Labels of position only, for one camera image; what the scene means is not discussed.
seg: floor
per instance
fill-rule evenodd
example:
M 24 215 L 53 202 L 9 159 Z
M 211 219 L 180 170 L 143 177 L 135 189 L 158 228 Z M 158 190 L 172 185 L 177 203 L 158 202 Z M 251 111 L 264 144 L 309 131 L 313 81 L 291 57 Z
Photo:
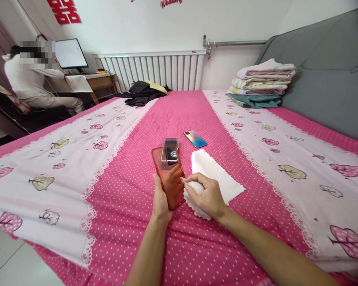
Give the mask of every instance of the floor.
M 64 286 L 31 246 L 0 229 L 0 286 Z

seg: computer monitor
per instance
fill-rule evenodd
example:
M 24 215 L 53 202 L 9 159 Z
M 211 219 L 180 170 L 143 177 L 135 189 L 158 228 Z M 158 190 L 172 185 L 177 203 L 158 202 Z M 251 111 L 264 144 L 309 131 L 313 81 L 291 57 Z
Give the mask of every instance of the computer monitor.
M 82 68 L 87 68 L 84 53 L 77 39 L 56 41 L 55 43 L 56 58 L 62 69 L 76 68 L 83 72 Z

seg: metal pipe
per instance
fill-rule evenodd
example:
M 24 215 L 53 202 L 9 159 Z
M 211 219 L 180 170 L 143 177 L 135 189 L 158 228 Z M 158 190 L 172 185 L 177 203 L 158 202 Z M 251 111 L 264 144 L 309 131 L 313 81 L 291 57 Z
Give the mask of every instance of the metal pipe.
M 212 47 L 218 46 L 247 46 L 247 45 L 261 45 L 265 44 L 267 41 L 234 41 L 234 42 L 206 42 L 207 35 L 203 36 L 203 47 L 207 48 L 208 57 L 211 56 Z

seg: pants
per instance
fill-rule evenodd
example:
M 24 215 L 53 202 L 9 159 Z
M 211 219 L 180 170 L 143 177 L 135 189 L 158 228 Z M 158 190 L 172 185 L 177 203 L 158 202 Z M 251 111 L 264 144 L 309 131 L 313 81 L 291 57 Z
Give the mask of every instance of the pants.
M 28 99 L 22 99 L 22 101 L 24 101 L 30 107 L 34 108 L 49 109 L 58 106 L 65 106 L 67 108 L 72 108 L 76 113 L 80 113 L 84 110 L 82 100 L 76 97 L 55 97 L 42 95 Z

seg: smartphone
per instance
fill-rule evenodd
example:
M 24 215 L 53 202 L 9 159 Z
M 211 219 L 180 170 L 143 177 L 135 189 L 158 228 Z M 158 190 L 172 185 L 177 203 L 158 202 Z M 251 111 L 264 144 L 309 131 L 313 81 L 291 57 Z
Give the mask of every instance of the smartphone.
M 203 140 L 195 131 L 187 131 L 184 135 L 191 141 L 191 143 L 196 147 L 200 148 L 207 145 L 207 142 Z
M 151 155 L 154 160 L 156 172 L 160 177 L 163 191 L 167 197 L 169 210 L 177 209 L 184 200 L 184 184 L 180 177 L 184 177 L 184 172 L 180 162 L 179 152 L 176 147 L 177 161 L 169 164 L 166 159 L 161 160 L 161 155 L 165 156 L 164 147 L 152 149 Z
M 164 148 L 162 151 L 161 161 L 167 160 L 169 165 L 178 163 L 178 155 L 176 154 L 176 150 L 174 148 Z

